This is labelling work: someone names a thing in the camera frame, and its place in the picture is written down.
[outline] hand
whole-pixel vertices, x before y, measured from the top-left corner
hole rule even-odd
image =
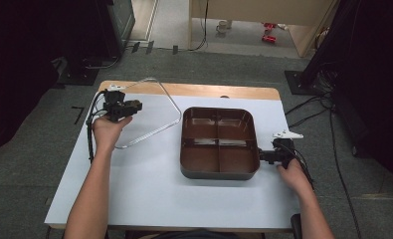
[[[95,141],[98,149],[113,151],[122,129],[128,125],[132,117],[124,118],[118,122],[112,122],[108,117],[100,117],[93,124]]]
[[[311,190],[311,185],[305,177],[300,163],[295,158],[290,161],[287,169],[282,165],[278,165],[277,169],[284,182],[297,194],[306,190]]]

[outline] person's left hand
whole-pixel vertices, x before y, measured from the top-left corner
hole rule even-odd
[[[128,125],[132,117],[124,118],[118,122],[112,122],[108,117],[100,117],[93,123],[93,131],[97,149],[113,151],[122,129]]]

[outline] forearm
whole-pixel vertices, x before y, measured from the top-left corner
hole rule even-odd
[[[303,238],[334,238],[312,190],[298,193]]]
[[[111,151],[97,149],[87,178],[70,212],[69,238],[103,238],[108,220],[108,192]]]

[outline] brown tray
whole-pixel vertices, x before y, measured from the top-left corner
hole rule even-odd
[[[252,178],[260,166],[252,115],[238,109],[187,109],[180,164],[181,172],[189,178]]]

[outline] gray carpet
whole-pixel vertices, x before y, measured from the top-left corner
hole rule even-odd
[[[66,86],[50,89],[26,118],[14,138],[0,148],[0,238],[45,238],[44,219],[76,143],[85,113],[98,85],[105,80],[137,81],[155,77],[163,83],[271,87],[279,90],[285,110],[308,97],[293,96],[284,70],[301,71],[308,60],[251,57],[144,49],[129,50],[113,67],[99,72],[92,87]],[[291,124],[321,110],[311,103],[291,113]],[[350,193],[363,238],[393,238],[393,180],[390,172],[371,158],[351,155],[350,139],[334,115],[336,145],[341,172]],[[293,131],[304,134],[295,142],[306,158],[315,180],[316,193],[337,238],[356,238],[351,215],[336,170],[329,126],[324,113]],[[367,197],[378,194],[378,198]],[[121,233],[111,232],[111,238]],[[62,232],[52,231],[51,238]],[[293,238],[291,234],[268,234],[267,238]]]

